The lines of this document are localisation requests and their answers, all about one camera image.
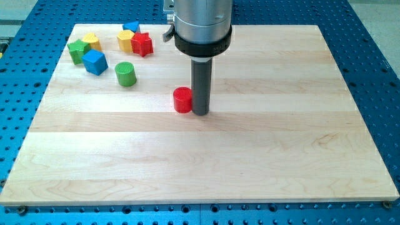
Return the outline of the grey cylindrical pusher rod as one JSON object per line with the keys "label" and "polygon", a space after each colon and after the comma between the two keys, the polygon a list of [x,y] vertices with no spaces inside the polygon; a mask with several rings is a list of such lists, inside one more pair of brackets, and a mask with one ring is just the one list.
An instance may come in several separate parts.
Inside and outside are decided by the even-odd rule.
{"label": "grey cylindrical pusher rod", "polygon": [[198,116],[209,112],[213,59],[191,60],[192,111]]}

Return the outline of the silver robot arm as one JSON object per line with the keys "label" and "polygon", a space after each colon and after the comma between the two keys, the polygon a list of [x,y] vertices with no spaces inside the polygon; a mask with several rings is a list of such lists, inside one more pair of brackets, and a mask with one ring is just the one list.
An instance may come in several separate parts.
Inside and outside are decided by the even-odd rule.
{"label": "silver robot arm", "polygon": [[228,49],[232,36],[232,0],[173,0],[167,15],[166,43],[191,58],[192,111],[209,112],[213,57]]}

